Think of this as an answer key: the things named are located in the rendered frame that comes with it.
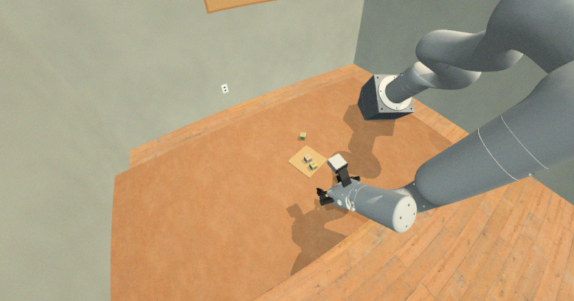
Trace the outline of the tan flat mat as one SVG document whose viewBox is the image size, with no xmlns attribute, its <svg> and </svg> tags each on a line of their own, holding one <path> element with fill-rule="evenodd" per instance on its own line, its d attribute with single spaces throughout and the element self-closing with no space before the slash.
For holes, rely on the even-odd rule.
<svg viewBox="0 0 574 301">
<path fill-rule="evenodd" d="M 312 157 L 312 161 L 315 161 L 318 164 L 318 168 L 315 170 L 311 170 L 309 167 L 309 163 L 306 163 L 304 160 L 304 156 L 310 154 Z M 305 174 L 308 178 L 311 178 L 318 169 L 327 161 L 327 159 L 317 153 L 315 150 L 311 149 L 307 145 L 301 149 L 298 153 L 296 153 L 288 162 L 296 167 L 300 172 Z"/>
</svg>

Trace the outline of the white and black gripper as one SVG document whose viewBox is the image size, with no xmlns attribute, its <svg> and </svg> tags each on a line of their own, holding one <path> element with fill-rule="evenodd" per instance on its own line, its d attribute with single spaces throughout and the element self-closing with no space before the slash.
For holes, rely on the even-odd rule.
<svg viewBox="0 0 574 301">
<path fill-rule="evenodd" d="M 350 180 L 352 181 L 352 184 L 349 184 L 346 187 L 342 186 L 342 182 L 341 182 L 339 176 L 336 176 L 336 178 L 337 178 L 337 181 L 339 183 L 334 185 L 328 191 L 323 191 L 322 189 L 317 188 L 317 195 L 319 196 L 319 202 L 320 202 L 321 206 L 331 203 L 334 206 L 349 210 L 351 208 L 351 204 L 350 204 L 350 200 L 349 200 L 350 191 L 353 189 L 353 187 L 352 187 L 353 185 L 356 186 L 357 184 L 361 183 L 360 177 L 359 176 L 355 176 L 355 177 L 351 176 Z M 350 190 L 350 188 L 351 188 L 351 190 Z M 328 194 L 328 197 L 326 197 L 325 194 Z"/>
</svg>

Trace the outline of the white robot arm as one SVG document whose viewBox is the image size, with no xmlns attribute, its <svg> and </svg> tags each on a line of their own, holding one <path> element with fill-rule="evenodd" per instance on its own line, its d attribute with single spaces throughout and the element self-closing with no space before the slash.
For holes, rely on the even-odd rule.
<svg viewBox="0 0 574 301">
<path fill-rule="evenodd" d="M 424 162 L 415 181 L 392 190 L 357 184 L 349 195 L 352 212 L 403 233 L 417 213 L 574 160 L 574 0 L 500 0 L 486 30 L 435 30 L 415 54 L 419 62 L 378 86 L 392 110 L 428 88 L 463 89 L 481 72 L 507 69 L 523 55 L 548 75 L 521 102 Z"/>
</svg>

